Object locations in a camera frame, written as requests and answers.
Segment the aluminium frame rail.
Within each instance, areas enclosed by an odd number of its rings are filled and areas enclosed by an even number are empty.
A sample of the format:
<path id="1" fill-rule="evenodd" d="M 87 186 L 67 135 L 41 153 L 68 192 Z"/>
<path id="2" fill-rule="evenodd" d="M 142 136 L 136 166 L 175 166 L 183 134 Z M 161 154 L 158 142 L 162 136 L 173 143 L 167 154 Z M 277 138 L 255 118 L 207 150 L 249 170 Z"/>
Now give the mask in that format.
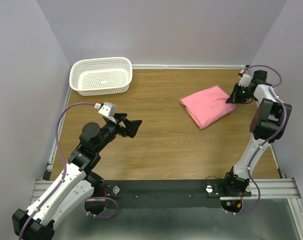
<path id="1" fill-rule="evenodd" d="M 245 200 L 258 201 L 263 199 L 298 199 L 300 197 L 300 193 L 295 181 L 293 179 L 285 178 L 251 180 L 246 192 L 251 193 L 251 196 L 235 198 L 234 200 L 236 201 L 236 204 L 233 204 L 230 200 L 227 200 L 226 197 L 223 197 L 220 208 L 209 209 L 222 209 L 230 214 L 238 215 L 241 214 L 242 211 L 237 207 L 237 205 L 242 204 Z M 87 198 L 80 204 L 84 205 L 86 214 L 94 218 L 103 218 L 103 211 L 107 209 L 111 210 L 111 213 L 109 214 L 110 217 L 115 217 L 119 210 L 123 210 L 119 209 L 119 205 L 114 199 L 107 196 L 94 197 L 92 195 L 90 198 Z"/>

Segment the white perforated plastic basket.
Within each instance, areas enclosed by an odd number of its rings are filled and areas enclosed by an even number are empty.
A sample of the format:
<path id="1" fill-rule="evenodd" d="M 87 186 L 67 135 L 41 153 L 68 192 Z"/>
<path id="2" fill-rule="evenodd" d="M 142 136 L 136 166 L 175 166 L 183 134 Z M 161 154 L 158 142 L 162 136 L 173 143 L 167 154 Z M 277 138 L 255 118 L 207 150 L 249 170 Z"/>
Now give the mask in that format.
<path id="1" fill-rule="evenodd" d="M 71 67 L 69 86 L 81 96 L 122 94 L 132 78 L 132 63 L 126 57 L 84 59 Z"/>

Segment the pink t shirt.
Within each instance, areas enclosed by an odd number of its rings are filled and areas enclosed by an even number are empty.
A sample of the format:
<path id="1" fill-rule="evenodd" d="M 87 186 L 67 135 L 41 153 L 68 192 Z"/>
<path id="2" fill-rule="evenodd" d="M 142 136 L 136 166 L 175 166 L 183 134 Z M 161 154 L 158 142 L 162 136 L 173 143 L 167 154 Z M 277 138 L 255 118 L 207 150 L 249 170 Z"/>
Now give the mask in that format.
<path id="1" fill-rule="evenodd" d="M 179 100 L 197 126 L 203 130 L 236 109 L 226 103 L 229 95 L 219 86 L 213 86 Z"/>

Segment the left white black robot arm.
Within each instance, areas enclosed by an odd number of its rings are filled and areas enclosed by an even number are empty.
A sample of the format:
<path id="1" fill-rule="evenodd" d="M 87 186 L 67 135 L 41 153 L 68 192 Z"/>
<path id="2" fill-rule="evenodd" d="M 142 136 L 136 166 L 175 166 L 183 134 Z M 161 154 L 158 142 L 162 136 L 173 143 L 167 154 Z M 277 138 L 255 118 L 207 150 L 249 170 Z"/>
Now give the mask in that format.
<path id="1" fill-rule="evenodd" d="M 56 228 L 81 202 L 104 192 L 104 180 L 92 172 L 101 159 L 100 151 L 117 135 L 134 138 L 142 120 L 128 120 L 117 113 L 100 127 L 89 122 L 82 128 L 79 145 L 64 164 L 57 179 L 27 209 L 12 215 L 14 233 L 20 240 L 50 240 Z"/>

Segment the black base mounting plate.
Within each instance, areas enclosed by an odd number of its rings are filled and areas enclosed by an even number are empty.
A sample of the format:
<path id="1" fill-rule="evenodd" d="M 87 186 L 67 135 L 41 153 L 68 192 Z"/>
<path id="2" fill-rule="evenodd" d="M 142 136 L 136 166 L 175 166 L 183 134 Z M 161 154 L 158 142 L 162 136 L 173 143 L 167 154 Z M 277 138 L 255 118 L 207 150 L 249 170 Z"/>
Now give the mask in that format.
<path id="1" fill-rule="evenodd" d="M 220 179 L 106 180 L 93 196 L 107 196 L 119 209 L 220 208 L 224 197 L 235 205 L 251 193 L 226 188 Z"/>

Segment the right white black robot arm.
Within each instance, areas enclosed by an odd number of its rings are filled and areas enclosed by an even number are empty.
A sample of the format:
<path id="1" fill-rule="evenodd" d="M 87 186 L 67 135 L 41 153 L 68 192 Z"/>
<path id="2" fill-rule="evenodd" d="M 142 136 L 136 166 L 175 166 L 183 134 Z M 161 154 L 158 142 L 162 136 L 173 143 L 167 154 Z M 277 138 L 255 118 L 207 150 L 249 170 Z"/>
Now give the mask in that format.
<path id="1" fill-rule="evenodd" d="M 221 184 L 227 196 L 243 193 L 249 187 L 252 173 L 265 150 L 279 140 L 292 113 L 292 105 L 283 102 L 275 93 L 275 86 L 267 83 L 267 72 L 257 70 L 251 76 L 242 69 L 227 104 L 257 103 L 257 111 L 250 123 L 250 139 L 239 161 L 225 175 Z"/>

